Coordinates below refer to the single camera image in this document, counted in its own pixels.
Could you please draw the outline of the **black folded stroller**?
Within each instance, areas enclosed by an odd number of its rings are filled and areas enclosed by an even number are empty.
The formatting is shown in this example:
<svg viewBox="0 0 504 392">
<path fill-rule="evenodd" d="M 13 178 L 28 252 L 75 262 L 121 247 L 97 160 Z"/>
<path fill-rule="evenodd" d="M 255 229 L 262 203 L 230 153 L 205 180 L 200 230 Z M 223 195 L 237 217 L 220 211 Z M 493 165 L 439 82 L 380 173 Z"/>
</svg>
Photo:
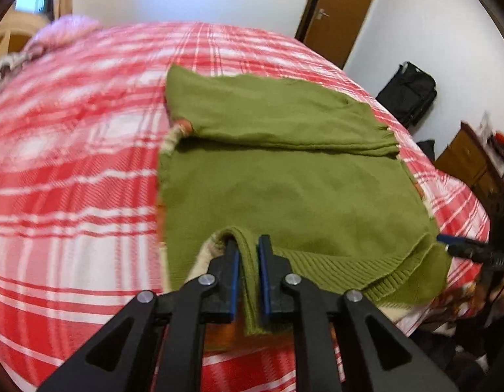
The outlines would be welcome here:
<svg viewBox="0 0 504 392">
<path fill-rule="evenodd" d="M 376 100 L 404 127 L 416 126 L 437 96 L 436 81 L 411 62 L 401 64 Z"/>
</svg>

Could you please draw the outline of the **green knitted sweater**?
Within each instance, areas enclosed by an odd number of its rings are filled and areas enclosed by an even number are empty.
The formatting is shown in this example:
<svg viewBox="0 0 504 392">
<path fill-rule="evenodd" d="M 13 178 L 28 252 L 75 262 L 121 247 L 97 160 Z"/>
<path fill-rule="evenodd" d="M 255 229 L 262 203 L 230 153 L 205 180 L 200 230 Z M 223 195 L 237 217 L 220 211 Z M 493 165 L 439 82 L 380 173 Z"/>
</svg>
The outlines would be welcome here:
<svg viewBox="0 0 504 392">
<path fill-rule="evenodd" d="M 321 289 L 379 305 L 431 302 L 451 259 L 398 142 L 366 103 L 294 78 L 206 76 L 173 66 L 158 159 L 171 287 L 232 237 L 248 335 L 263 335 L 257 242 Z"/>
</svg>

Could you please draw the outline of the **brown wooden door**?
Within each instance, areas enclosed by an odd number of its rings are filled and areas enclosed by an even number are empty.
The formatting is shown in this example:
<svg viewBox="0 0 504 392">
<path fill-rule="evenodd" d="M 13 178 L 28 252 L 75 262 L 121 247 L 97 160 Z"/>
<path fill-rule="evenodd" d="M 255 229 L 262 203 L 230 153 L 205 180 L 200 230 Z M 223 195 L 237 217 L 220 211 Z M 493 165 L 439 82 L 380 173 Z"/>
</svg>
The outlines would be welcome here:
<svg viewBox="0 0 504 392">
<path fill-rule="evenodd" d="M 343 68 L 372 0 L 307 0 L 295 38 Z"/>
</svg>

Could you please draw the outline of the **clutter on dresser top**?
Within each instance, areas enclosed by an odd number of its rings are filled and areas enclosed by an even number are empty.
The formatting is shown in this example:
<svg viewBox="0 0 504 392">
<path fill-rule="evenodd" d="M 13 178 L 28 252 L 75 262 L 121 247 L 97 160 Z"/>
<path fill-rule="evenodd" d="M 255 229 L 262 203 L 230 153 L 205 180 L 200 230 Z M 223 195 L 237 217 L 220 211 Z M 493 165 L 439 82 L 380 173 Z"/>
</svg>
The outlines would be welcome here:
<svg viewBox="0 0 504 392">
<path fill-rule="evenodd" d="M 481 118 L 477 136 L 487 156 L 504 180 L 504 134 L 493 128 L 490 114 L 487 111 Z"/>
</svg>

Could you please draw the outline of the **brown wooden dresser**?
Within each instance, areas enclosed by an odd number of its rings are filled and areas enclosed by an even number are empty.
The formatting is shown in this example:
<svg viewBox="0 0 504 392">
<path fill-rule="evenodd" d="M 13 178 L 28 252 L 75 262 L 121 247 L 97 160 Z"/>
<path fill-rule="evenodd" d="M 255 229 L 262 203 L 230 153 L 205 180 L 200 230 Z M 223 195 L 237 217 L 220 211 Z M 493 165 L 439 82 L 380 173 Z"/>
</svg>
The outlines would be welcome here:
<svg viewBox="0 0 504 392">
<path fill-rule="evenodd" d="M 469 124 L 460 123 L 460 130 L 433 165 L 466 184 L 490 217 L 504 215 L 504 182 Z"/>
</svg>

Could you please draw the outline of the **pink pillow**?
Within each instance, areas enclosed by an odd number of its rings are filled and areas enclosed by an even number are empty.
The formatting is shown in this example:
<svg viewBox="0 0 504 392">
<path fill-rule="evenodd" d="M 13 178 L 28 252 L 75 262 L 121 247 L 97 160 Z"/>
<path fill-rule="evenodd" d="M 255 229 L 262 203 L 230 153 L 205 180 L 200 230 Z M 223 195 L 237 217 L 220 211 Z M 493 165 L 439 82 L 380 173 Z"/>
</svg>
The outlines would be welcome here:
<svg viewBox="0 0 504 392">
<path fill-rule="evenodd" d="M 100 29 L 102 24 L 99 20 L 85 15 L 64 15 L 32 36 L 23 51 L 31 55 L 41 55 L 71 44 Z"/>
</svg>

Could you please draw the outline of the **black bag on floor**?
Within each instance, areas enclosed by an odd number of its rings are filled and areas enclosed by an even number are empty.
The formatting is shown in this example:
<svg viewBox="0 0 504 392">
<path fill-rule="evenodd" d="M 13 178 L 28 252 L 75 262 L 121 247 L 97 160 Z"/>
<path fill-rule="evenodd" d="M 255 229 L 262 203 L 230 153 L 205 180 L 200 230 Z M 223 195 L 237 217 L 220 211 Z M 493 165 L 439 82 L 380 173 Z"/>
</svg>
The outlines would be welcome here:
<svg viewBox="0 0 504 392">
<path fill-rule="evenodd" d="M 434 163 L 435 161 L 434 140 L 425 140 L 417 142 L 417 146 L 426 155 L 429 161 Z"/>
</svg>

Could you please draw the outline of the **cream wooden headboard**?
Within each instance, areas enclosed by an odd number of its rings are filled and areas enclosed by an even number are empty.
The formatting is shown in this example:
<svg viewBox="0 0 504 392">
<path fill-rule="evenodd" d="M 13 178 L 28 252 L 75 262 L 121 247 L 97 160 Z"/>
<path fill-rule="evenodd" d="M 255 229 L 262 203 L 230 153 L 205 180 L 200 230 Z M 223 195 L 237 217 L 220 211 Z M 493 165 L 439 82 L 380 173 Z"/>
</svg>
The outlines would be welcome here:
<svg viewBox="0 0 504 392">
<path fill-rule="evenodd" d="M 0 22 L 0 57 L 23 50 L 32 36 L 49 23 L 43 14 L 9 10 Z"/>
</svg>

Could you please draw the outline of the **red white plaid bedspread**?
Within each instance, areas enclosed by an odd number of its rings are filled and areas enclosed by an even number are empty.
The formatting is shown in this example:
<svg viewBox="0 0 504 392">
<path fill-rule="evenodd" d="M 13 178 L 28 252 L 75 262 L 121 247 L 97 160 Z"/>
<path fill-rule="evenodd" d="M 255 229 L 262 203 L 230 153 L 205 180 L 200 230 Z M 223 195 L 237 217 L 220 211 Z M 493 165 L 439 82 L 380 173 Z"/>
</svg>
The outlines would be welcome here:
<svg viewBox="0 0 504 392">
<path fill-rule="evenodd" d="M 34 391 L 138 291 L 164 281 L 155 169 L 170 65 L 370 95 L 299 41 L 201 22 L 104 28 L 0 94 L 0 362 Z"/>
</svg>

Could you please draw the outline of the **grey patterned pillow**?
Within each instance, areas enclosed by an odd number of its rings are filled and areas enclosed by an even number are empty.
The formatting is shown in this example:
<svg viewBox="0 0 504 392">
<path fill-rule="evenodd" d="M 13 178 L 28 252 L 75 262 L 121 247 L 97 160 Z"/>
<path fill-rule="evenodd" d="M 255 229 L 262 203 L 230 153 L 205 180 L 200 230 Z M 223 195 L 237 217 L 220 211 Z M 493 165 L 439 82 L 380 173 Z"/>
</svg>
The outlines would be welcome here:
<svg viewBox="0 0 504 392">
<path fill-rule="evenodd" d="M 36 58 L 39 52 L 17 52 L 0 57 L 0 94 L 23 69 Z"/>
</svg>

